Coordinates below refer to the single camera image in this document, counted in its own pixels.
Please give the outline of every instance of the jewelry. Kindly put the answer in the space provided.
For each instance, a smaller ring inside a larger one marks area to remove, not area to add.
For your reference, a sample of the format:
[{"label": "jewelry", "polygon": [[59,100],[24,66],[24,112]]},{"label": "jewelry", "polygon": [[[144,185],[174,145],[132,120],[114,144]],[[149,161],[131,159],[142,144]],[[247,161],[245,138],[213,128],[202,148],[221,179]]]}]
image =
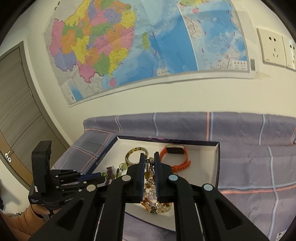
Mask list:
[{"label": "jewelry", "polygon": [[183,161],[183,163],[181,163],[180,165],[172,166],[173,172],[179,172],[181,170],[184,170],[184,169],[188,168],[191,164],[191,161],[188,160],[187,150],[183,145],[174,145],[174,144],[167,145],[165,148],[162,149],[162,151],[159,155],[160,162],[166,153],[184,154],[185,155],[185,160]]},{"label": "jewelry", "polygon": [[120,177],[121,175],[119,174],[119,171],[120,171],[120,169],[119,168],[117,168],[117,170],[116,170],[116,175],[115,175],[115,178],[118,178],[118,177]]},{"label": "jewelry", "polygon": [[107,167],[107,177],[105,185],[109,185],[115,179],[115,175],[113,174],[112,167]]},{"label": "jewelry", "polygon": [[138,164],[138,163],[131,163],[131,162],[128,160],[129,156],[130,156],[133,152],[138,151],[138,150],[144,151],[144,152],[145,152],[145,159],[148,158],[148,151],[147,151],[146,148],[144,148],[144,147],[135,147],[135,148],[131,149],[131,150],[126,154],[126,164],[127,164],[128,167],[129,167],[129,166],[132,166],[132,165],[136,165],[136,164]]},{"label": "jewelry", "polygon": [[156,197],[154,159],[145,160],[144,194],[141,204],[150,213],[166,213],[171,209],[172,203],[159,203]]},{"label": "jewelry", "polygon": [[121,163],[119,165],[119,169],[123,172],[123,171],[126,171],[128,169],[128,166],[126,163]]}]

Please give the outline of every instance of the green bead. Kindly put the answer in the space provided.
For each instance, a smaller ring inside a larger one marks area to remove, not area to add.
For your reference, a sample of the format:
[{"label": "green bead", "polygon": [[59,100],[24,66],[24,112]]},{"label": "green bead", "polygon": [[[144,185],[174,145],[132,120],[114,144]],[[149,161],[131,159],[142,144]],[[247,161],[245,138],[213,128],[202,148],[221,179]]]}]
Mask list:
[{"label": "green bead", "polygon": [[119,169],[120,169],[121,171],[126,171],[126,170],[128,169],[128,166],[127,166],[126,163],[121,163],[121,164],[119,165]]}]

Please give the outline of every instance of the door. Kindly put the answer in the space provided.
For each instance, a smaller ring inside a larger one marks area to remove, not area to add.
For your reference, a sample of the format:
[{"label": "door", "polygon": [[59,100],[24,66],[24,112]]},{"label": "door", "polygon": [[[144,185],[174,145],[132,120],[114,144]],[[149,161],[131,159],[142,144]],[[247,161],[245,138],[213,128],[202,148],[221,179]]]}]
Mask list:
[{"label": "door", "polygon": [[52,141],[51,166],[65,152],[32,96],[23,71],[20,48],[0,60],[0,152],[28,185],[31,154],[42,140]]}]

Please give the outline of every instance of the world map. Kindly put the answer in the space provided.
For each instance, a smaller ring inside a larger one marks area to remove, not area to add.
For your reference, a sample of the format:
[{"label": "world map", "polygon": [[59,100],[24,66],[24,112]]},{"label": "world map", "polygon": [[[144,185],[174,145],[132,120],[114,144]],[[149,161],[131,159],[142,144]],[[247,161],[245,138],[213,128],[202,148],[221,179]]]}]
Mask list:
[{"label": "world map", "polygon": [[248,72],[230,0],[62,0],[44,38],[70,105],[161,76]]}]

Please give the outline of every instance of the purple bedsheet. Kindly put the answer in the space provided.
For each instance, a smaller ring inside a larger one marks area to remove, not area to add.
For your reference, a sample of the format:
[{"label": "purple bedsheet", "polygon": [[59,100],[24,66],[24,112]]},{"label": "purple bedsheet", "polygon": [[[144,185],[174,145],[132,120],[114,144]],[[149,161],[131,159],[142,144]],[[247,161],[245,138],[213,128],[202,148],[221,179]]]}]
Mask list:
[{"label": "purple bedsheet", "polygon": [[[296,215],[296,119],[235,112],[147,113],[95,117],[84,121],[84,134],[62,155],[55,169],[86,173],[117,135],[219,141],[218,189],[270,240]],[[144,225],[155,235],[143,235]],[[126,215],[124,239],[175,240],[163,230]]]}]

